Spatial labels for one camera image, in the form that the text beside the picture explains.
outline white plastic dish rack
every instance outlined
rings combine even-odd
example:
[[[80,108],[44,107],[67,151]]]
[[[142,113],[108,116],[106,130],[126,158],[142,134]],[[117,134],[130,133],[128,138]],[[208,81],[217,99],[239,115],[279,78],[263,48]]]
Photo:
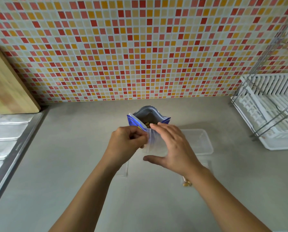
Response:
[[[248,76],[240,78],[242,83]],[[288,73],[255,75],[245,91],[238,94],[234,105],[253,132],[260,135],[272,126],[260,137],[264,146],[270,150],[288,149],[288,117],[278,123],[288,115],[288,109],[272,120],[288,107]]]

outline tile backsplash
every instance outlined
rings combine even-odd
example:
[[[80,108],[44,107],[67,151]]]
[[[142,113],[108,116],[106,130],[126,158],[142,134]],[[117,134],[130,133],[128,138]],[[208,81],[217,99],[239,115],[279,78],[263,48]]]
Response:
[[[288,0],[0,0],[0,49],[45,103],[231,95],[287,18]]]

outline person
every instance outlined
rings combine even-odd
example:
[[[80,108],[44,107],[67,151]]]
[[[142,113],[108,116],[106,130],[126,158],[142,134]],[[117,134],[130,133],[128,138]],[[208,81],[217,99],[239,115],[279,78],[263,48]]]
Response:
[[[162,123],[150,124],[150,127],[161,135],[168,154],[144,156],[143,160],[189,179],[223,232],[271,231],[201,165],[178,127]],[[119,127],[114,131],[100,162],[49,232],[94,231],[115,173],[146,143],[147,133],[136,126]]]

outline countertop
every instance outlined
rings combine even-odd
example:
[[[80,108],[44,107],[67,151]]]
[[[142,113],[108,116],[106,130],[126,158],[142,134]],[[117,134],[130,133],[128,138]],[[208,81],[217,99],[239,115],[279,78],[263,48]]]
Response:
[[[49,230],[100,160],[110,134],[129,112],[155,106],[171,124],[205,129],[216,178],[274,231],[288,230],[288,151],[269,151],[229,97],[54,104],[0,199],[0,232]],[[144,162],[138,150],[128,176],[115,177],[97,232],[220,231],[210,210],[181,177]]]

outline forearm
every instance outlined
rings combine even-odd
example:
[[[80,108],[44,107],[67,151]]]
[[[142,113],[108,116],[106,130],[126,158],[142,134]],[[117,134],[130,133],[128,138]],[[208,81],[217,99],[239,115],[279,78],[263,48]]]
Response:
[[[200,173],[193,173],[189,178],[211,209],[222,231],[271,231],[231,195],[208,169],[203,169]]]
[[[115,171],[98,163],[49,232],[94,231]]]

